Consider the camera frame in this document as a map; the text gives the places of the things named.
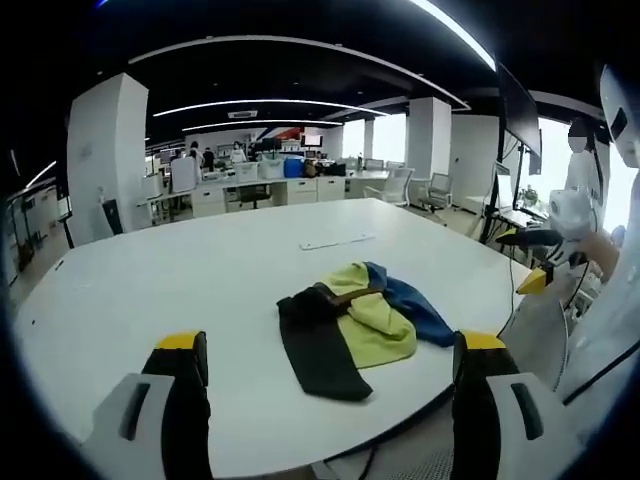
ceiling light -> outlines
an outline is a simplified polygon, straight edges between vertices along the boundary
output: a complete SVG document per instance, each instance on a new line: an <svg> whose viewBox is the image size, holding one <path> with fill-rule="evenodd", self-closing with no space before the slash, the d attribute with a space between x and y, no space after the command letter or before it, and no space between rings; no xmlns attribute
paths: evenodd
<svg viewBox="0 0 640 480"><path fill-rule="evenodd" d="M225 127L227 125L246 125L249 123L313 123L316 125L342 125L340 122L327 122L323 120L242 120L240 122L212 123L210 125L200 125L199 127L183 128L182 131L188 132L189 130L198 130L201 128Z"/></svg>
<svg viewBox="0 0 640 480"><path fill-rule="evenodd" d="M38 179L44 175L45 173L47 173L51 167L53 167L56 164L55 161L51 162L49 165L47 165L45 167L44 170L42 170L38 175L36 175L35 177L33 177L33 180L31 180L29 183L27 183L27 186L25 188L31 188L31 185L33 185L34 183L36 183L38 181Z"/></svg>
<svg viewBox="0 0 640 480"><path fill-rule="evenodd" d="M288 100L284 98L263 98L258 100L227 100L224 102L202 103L200 105L191 105L189 107L174 108L173 110L154 113L153 116L161 117L162 115L169 115L170 113L184 112L185 110L193 110L194 108L219 107L220 105L237 105L240 103L302 103L306 105L321 105L324 107L336 107L336 108L345 108L349 110L359 110L361 112L374 113L376 115L383 115L383 116L389 115L388 113L380 112L378 110L371 110L370 108L356 107L353 105L343 105L341 103L317 102L315 100Z"/></svg>
<svg viewBox="0 0 640 480"><path fill-rule="evenodd" d="M473 49L473 51L476 52L487 65L489 65L489 68L491 68L491 70L493 70L494 72L496 71L496 62L493 60L493 57L489 55L489 53L484 48L482 48L482 46L476 41L476 39L469 35L469 33L460 25L458 25L456 21L453 20L449 15L444 13L442 10L440 10L438 7L428 2L427 0L409 1L432 15L442 24L444 24L449 30L455 33L460 38L460 40L469 45Z"/></svg>

blue bin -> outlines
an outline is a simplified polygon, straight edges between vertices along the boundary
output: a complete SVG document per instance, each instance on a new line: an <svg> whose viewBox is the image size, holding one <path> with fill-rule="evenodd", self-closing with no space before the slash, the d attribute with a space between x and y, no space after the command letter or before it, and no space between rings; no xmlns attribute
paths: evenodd
<svg viewBox="0 0 640 480"><path fill-rule="evenodd" d="M303 176L304 163L299 158L284 159L285 178L299 178Z"/></svg>

white pillar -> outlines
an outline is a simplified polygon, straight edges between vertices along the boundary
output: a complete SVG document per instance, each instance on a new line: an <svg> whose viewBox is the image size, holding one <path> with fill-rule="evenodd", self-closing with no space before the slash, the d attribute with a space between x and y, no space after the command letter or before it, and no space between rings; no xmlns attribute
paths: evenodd
<svg viewBox="0 0 640 480"><path fill-rule="evenodd" d="M373 158L373 120L364 122L364 158Z"/></svg>
<svg viewBox="0 0 640 480"><path fill-rule="evenodd" d="M100 205L116 199L125 232L150 224L136 207L145 175L145 121L149 90L126 74L105 80L73 101L67 137L67 177L76 246L110 237Z"/></svg>
<svg viewBox="0 0 640 480"><path fill-rule="evenodd" d="M449 173L451 152L451 105L437 98L418 98L409 103L407 166L415 178Z"/></svg>

blue cloth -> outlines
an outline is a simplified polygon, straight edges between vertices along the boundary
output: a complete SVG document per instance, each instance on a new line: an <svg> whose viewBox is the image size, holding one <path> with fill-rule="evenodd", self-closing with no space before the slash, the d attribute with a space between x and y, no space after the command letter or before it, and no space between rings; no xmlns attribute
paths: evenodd
<svg viewBox="0 0 640 480"><path fill-rule="evenodd" d="M408 283L387 276L387 269L373 262L364 262L369 273L369 287L383 290L382 296L416 329L416 337L440 347L454 342L453 330L426 298Z"/></svg>

yellow cloth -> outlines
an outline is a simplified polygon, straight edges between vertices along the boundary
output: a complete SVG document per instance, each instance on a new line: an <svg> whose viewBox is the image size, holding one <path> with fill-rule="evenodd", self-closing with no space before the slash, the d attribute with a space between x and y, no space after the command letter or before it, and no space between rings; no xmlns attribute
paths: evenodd
<svg viewBox="0 0 640 480"><path fill-rule="evenodd" d="M352 263L332 273L322 283L337 296L367 288L367 266ZM395 362L410 357L416 351L414 326L391 308L381 293L352 300L347 312L338 318L338 328L357 368Z"/></svg>

